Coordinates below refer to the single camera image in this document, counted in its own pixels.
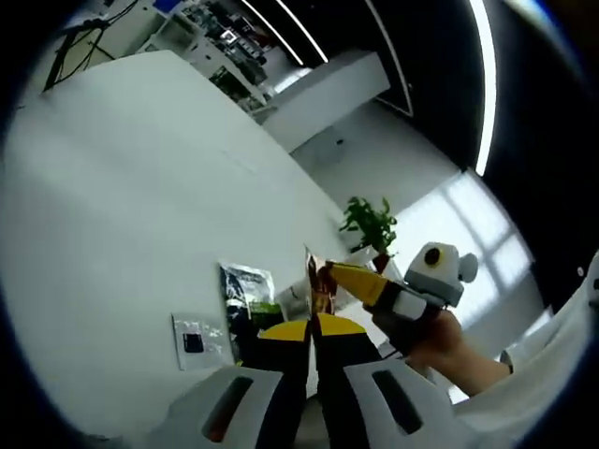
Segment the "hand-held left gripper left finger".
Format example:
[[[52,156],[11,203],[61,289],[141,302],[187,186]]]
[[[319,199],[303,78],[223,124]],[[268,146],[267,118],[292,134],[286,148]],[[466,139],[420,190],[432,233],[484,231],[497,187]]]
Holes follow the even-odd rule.
[[[165,448],[289,448],[306,399],[310,326],[264,331],[241,364],[219,369],[177,399],[163,423]]]

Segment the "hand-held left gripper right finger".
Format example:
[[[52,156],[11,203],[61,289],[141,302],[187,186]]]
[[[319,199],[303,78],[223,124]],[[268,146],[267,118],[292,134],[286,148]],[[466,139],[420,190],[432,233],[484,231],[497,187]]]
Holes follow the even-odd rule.
[[[361,325],[318,313],[311,328],[332,448],[463,446],[449,399],[403,361],[382,358]]]

